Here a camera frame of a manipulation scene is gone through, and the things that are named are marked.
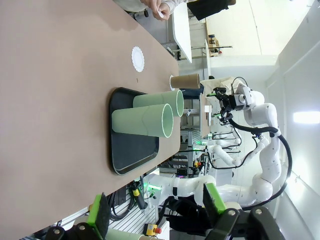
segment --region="light green cylinder cup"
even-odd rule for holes
[[[133,99],[134,108],[157,104],[169,104],[174,117],[181,117],[184,113],[185,103],[181,90],[143,94],[135,96]]]
[[[174,116],[169,104],[158,104],[115,110],[112,129],[116,133],[169,138]]]

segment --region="person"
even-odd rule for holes
[[[149,7],[152,10],[153,16],[158,20],[168,20],[170,14],[173,13],[176,6],[181,3],[192,2],[195,0],[113,0],[123,10],[127,12],[141,12]]]

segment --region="brown paper cup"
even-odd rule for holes
[[[196,73],[184,76],[173,76],[170,78],[170,86],[174,89],[199,89],[199,74]]]
[[[139,240],[163,240],[153,236],[141,236]]]

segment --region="black tray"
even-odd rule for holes
[[[118,133],[112,129],[114,110],[132,108],[135,96],[143,94],[145,93],[119,87],[110,98],[110,159],[114,171],[119,175],[124,175],[154,159],[159,151],[159,137]]]

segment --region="red button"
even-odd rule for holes
[[[154,229],[154,232],[155,232],[156,234],[160,234],[160,233],[162,232],[162,230],[161,230],[161,228],[155,228],[155,229]]]

